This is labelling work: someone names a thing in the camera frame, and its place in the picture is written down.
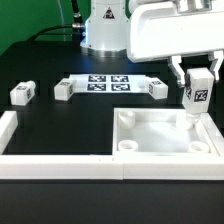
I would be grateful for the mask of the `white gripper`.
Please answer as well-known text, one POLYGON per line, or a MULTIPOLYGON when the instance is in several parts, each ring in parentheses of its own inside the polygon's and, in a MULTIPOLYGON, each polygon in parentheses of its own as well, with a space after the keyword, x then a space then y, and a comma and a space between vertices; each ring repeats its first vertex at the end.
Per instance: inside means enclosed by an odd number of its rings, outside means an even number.
POLYGON ((208 11, 179 13, 174 0, 131 2, 128 58, 144 62, 169 57, 168 67, 176 76, 178 87, 183 88, 181 56, 210 52, 210 72, 218 82, 224 61, 224 0, 212 0, 211 4, 208 11))

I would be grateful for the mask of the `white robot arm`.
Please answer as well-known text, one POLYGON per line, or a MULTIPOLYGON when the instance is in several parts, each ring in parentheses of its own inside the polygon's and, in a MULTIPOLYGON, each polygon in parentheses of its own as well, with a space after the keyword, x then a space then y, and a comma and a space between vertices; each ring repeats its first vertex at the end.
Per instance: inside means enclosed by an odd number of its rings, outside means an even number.
POLYGON ((224 0, 91 0, 83 51, 126 53, 133 62, 166 59, 185 85, 184 57, 206 55, 219 76, 224 61, 224 0))

